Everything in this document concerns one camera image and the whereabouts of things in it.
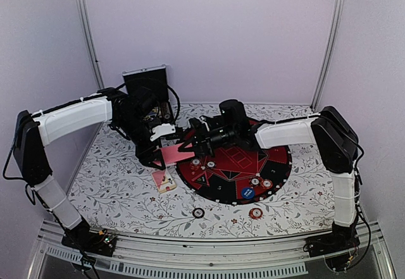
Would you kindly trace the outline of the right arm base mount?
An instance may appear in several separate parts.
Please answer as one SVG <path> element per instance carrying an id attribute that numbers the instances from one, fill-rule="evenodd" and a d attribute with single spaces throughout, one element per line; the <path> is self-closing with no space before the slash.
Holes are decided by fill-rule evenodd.
<path id="1" fill-rule="evenodd" d="M 356 234 L 346 238 L 343 234 L 327 233 L 305 239 L 303 251 L 310 257 L 331 254 L 325 258 L 325 264 L 331 271 L 346 271 L 357 254 L 359 238 Z"/>

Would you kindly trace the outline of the black chips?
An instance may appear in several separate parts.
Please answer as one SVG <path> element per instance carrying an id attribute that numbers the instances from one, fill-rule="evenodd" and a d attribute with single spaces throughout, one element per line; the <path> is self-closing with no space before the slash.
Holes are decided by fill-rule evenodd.
<path id="1" fill-rule="evenodd" d="M 215 168 L 216 167 L 216 163 L 214 161 L 208 161 L 206 163 L 206 166 L 210 169 Z"/>
<path id="2" fill-rule="evenodd" d="M 251 187 L 259 187 L 261 185 L 261 182 L 258 178 L 252 178 L 249 183 Z"/>

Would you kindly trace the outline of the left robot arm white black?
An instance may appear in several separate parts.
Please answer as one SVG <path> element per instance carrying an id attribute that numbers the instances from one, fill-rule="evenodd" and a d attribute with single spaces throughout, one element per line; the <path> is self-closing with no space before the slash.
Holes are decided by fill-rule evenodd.
<path id="1" fill-rule="evenodd" d="M 70 230 L 68 236 L 79 249 L 90 249 L 94 236 L 81 226 L 85 220 L 52 177 L 45 146 L 77 130 L 109 122 L 113 130 L 135 144 L 135 155 L 142 165 L 164 170 L 157 138 L 144 119 L 157 104 L 156 96 L 144 87 L 132 94 L 110 87 L 47 111 L 18 114 L 12 153 L 22 180 Z"/>

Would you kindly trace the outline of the orange red chip stack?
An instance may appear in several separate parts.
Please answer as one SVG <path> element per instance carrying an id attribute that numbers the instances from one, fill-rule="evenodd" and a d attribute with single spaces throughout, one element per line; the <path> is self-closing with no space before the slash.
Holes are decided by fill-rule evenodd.
<path id="1" fill-rule="evenodd" d="M 254 220 L 260 219 L 263 216 L 263 211 L 260 208 L 252 208 L 249 211 L 249 216 Z"/>

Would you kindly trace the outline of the red chips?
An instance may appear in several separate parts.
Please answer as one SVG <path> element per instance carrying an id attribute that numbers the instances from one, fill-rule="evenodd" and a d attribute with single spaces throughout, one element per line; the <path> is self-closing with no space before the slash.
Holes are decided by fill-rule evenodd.
<path id="1" fill-rule="evenodd" d="M 261 186 L 263 189 L 270 190 L 273 187 L 273 182 L 269 179 L 264 179 L 261 181 Z"/>
<path id="2" fill-rule="evenodd" d="M 190 169 L 196 171 L 201 168 L 201 160 L 199 158 L 193 158 L 190 161 Z"/>

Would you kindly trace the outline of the red backed card deck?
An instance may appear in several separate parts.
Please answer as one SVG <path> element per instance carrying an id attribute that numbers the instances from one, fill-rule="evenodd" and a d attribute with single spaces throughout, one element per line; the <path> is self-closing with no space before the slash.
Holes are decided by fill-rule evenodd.
<path id="1" fill-rule="evenodd" d="M 166 164 L 164 161 L 163 153 L 161 149 L 157 149 L 153 152 L 153 159 L 151 161 L 151 167 L 157 170 L 165 170 Z"/>

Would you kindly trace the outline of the black brown chip stack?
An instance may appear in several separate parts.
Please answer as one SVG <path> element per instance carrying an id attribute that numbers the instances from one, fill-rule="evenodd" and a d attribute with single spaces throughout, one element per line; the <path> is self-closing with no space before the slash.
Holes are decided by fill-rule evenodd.
<path id="1" fill-rule="evenodd" d="M 203 218 L 203 217 L 204 217 L 205 212 L 204 212 L 204 210 L 203 210 L 202 208 L 195 208 L 195 209 L 192 211 L 192 215 L 193 215 L 193 217 L 195 217 L 195 218 L 197 218 L 197 219 L 200 219 L 200 218 Z"/>

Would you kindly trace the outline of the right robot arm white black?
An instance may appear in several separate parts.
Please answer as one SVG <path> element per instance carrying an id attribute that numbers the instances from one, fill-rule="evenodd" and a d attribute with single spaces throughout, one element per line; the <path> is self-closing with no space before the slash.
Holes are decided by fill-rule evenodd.
<path id="1" fill-rule="evenodd" d="M 220 104 L 220 114 L 192 118 L 180 152 L 194 157 L 177 164 L 182 181 L 199 195 L 224 204 L 250 204 L 272 196 L 292 171 L 290 146 L 313 144 L 329 172 L 338 228 L 327 238 L 332 251 L 351 242 L 357 222 L 358 136 L 331 106 L 302 118 L 256 121 L 235 99 Z"/>

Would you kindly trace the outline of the blue small blind button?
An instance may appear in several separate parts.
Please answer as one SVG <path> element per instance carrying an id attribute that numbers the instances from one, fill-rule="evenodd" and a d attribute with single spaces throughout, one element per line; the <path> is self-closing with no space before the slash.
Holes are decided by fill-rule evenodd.
<path id="1" fill-rule="evenodd" d="M 253 187 L 244 187 L 240 191 L 240 195 L 243 200 L 251 200 L 255 197 L 256 193 Z"/>

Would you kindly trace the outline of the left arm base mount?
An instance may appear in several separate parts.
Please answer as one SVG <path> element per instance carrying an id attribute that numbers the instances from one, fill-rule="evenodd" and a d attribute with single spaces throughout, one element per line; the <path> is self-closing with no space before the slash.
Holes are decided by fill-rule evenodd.
<path id="1" fill-rule="evenodd" d="M 72 249 L 112 257 L 116 247 L 116 235 L 106 230 L 92 232 L 89 229 L 67 230 L 61 244 Z"/>

